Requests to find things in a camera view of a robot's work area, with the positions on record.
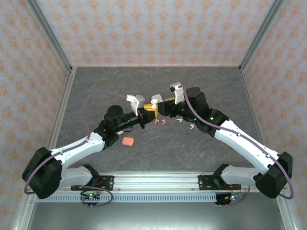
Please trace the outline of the aluminium frame strut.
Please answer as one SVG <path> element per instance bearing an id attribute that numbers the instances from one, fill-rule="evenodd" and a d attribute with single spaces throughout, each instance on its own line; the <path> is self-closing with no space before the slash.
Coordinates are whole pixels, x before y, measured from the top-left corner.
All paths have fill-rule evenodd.
<path id="1" fill-rule="evenodd" d="M 278 196 L 276 198 L 276 201 L 278 204 L 278 208 L 279 208 L 279 211 L 282 217 L 283 226 L 285 230 L 296 230 L 296 226 L 293 223 L 293 220 L 291 217 L 290 209 L 288 208 L 288 205 L 286 202 L 287 200 Z"/>
<path id="2" fill-rule="evenodd" d="M 12 230 L 27 230 L 34 209 L 36 195 L 26 195 L 19 208 Z"/>

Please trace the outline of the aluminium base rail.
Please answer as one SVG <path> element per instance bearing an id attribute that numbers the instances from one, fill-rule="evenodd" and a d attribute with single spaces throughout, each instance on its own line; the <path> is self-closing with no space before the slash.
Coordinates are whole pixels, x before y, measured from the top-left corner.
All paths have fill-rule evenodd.
<path id="1" fill-rule="evenodd" d="M 114 176 L 112 193 L 196 193 L 198 176 L 212 172 L 198 171 L 110 171 Z"/>

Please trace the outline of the grey metal panel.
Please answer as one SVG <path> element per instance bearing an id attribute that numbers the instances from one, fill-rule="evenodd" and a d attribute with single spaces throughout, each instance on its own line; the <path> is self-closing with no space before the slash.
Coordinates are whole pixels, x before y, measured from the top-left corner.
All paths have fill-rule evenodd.
<path id="1" fill-rule="evenodd" d="M 27 230 L 285 230 L 276 201 L 214 203 L 35 204 Z"/>

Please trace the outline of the aluminium side rail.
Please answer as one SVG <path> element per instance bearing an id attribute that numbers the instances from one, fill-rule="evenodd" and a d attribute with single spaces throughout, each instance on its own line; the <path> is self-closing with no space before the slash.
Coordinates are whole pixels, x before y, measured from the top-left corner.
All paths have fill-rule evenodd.
<path id="1" fill-rule="evenodd" d="M 255 127 L 256 127 L 256 131 L 257 131 L 257 135 L 258 135 L 258 141 L 259 141 L 260 144 L 265 146 L 265 143 L 263 141 L 261 131 L 260 131 L 260 128 L 259 128 L 259 124 L 258 124 L 258 121 L 257 121 L 257 118 L 256 118 L 254 106 L 252 104 L 252 99 L 251 99 L 251 96 L 250 96 L 249 91 L 248 91 L 247 82 L 244 78 L 243 72 L 240 72 L 240 77 L 242 79 L 242 82 L 243 82 L 243 85 L 244 85 L 244 88 L 245 88 L 245 91 L 246 91 L 246 95 L 247 95 L 247 98 L 248 98 L 248 103 L 249 103 L 249 106 L 250 106 L 250 109 L 251 109 L 252 117 L 253 117 L 254 124 L 255 124 Z"/>
<path id="2" fill-rule="evenodd" d="M 65 115 L 65 110 L 66 110 L 67 103 L 69 100 L 71 88 L 72 88 L 73 81 L 75 78 L 76 70 L 77 70 L 77 67 L 73 66 L 67 75 L 65 84 L 62 89 L 60 101 L 58 104 L 58 109 L 57 109 L 56 117 L 54 120 L 54 124 L 50 132 L 48 142 L 47 142 L 47 149 L 53 149 L 56 146 L 60 128 L 62 125 L 62 121 Z"/>

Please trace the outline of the small circuit board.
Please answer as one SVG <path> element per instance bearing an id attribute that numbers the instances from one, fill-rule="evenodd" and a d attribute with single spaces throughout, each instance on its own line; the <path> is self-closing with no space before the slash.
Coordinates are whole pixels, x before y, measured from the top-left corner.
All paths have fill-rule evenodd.
<path id="1" fill-rule="evenodd" d="M 222 194 L 222 198 L 225 201 L 236 201 L 238 199 L 242 199 L 244 196 L 245 196 L 244 194 L 238 194 L 238 195 Z"/>
<path id="2" fill-rule="evenodd" d="M 99 193 L 80 193 L 81 195 L 81 200 L 84 202 L 98 202 L 100 200 L 100 194 Z"/>

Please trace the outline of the aluminium corner post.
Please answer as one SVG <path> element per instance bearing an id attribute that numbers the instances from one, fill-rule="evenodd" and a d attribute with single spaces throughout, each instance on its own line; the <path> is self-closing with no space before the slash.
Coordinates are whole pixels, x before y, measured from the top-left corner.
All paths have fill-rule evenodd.
<path id="1" fill-rule="evenodd" d="M 280 8 L 282 7 L 285 0 L 274 0 L 272 6 L 270 7 L 266 17 L 264 18 L 259 30 L 257 31 L 251 45 L 249 46 L 241 64 L 238 66 L 241 73 L 247 68 L 249 62 L 255 55 L 258 46 L 261 44 L 264 36 L 266 35 L 268 29 L 273 23 L 276 15 L 278 14 Z"/>
<path id="2" fill-rule="evenodd" d="M 36 0 L 25 0 L 32 10 L 34 16 L 36 17 L 39 25 L 43 29 L 43 32 L 45 33 L 47 39 L 51 43 L 51 46 L 55 50 L 58 58 L 60 59 L 62 65 L 64 68 L 68 71 L 71 72 L 72 70 L 72 65 L 70 64 L 67 56 L 65 55 L 58 39 L 56 38 L 54 32 L 52 31 L 52 28 L 50 24 L 48 23 L 44 13 L 42 12 L 38 2 Z"/>

